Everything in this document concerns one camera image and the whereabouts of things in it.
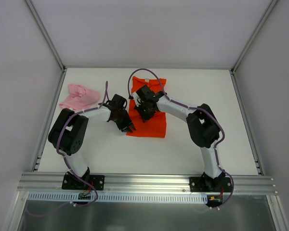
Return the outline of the orange t shirt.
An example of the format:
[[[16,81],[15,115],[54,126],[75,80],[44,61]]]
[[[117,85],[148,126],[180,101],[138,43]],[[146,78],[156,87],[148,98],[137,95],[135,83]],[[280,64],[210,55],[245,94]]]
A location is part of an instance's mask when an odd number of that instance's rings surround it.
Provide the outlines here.
[[[131,92],[134,93],[144,85],[147,85],[154,93],[162,91],[157,79],[145,80],[133,76]],[[128,132],[127,136],[165,138],[167,131],[166,114],[163,112],[157,112],[150,120],[144,122],[139,113],[134,109],[135,106],[136,104],[134,100],[130,100],[128,113],[136,130]]]

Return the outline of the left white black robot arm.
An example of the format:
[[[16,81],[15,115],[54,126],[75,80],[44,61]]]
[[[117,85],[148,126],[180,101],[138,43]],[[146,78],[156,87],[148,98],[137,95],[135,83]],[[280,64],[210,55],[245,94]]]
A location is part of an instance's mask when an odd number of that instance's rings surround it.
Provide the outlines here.
[[[112,121],[121,132],[132,132],[135,127],[126,110],[127,100],[115,94],[111,100],[95,108],[74,112],[61,110],[48,135],[48,141],[64,158],[68,168],[65,173],[63,190],[104,189],[104,175],[92,175],[80,152],[89,122],[94,124]]]

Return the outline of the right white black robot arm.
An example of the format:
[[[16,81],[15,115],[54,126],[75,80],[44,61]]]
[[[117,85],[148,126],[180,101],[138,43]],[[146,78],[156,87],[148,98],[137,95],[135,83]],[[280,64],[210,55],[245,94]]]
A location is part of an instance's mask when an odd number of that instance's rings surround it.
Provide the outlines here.
[[[218,157],[217,145],[220,133],[224,132],[207,104],[190,107],[171,99],[164,91],[153,92],[148,86],[139,88],[129,98],[134,100],[134,109],[146,122],[158,112],[170,114],[187,124],[190,138],[201,150],[204,172],[196,186],[209,192],[217,190],[225,177]]]

